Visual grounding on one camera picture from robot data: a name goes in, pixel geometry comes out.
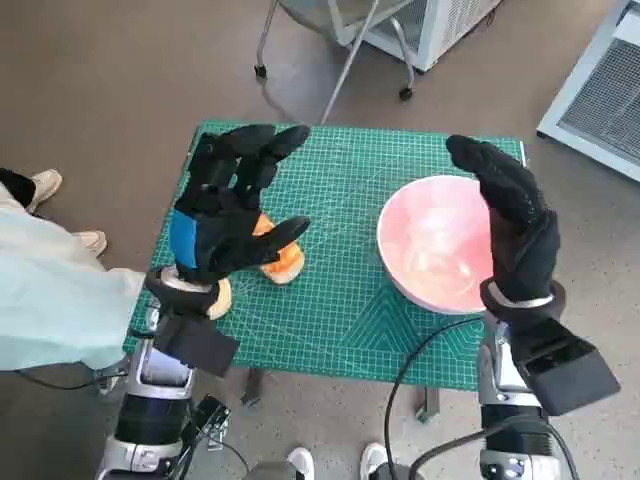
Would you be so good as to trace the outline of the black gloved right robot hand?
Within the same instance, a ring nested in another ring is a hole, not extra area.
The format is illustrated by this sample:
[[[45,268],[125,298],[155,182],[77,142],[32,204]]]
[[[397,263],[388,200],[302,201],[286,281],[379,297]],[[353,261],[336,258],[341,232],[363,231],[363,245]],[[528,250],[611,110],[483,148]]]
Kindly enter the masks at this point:
[[[473,174],[489,208],[492,282],[512,304],[547,299],[560,248],[558,217],[534,175],[494,144],[452,135],[453,164]]]

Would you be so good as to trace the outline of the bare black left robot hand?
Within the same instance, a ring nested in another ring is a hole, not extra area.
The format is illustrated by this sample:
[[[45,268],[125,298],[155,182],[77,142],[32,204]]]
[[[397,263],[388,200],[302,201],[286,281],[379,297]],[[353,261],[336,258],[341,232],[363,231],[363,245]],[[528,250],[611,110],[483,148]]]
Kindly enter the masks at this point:
[[[278,163],[309,134],[307,126],[277,132],[269,124],[201,134],[170,222],[170,247],[184,280],[215,284],[233,272],[277,262],[280,251],[308,229],[311,220],[295,216],[255,232],[261,192],[274,180]]]

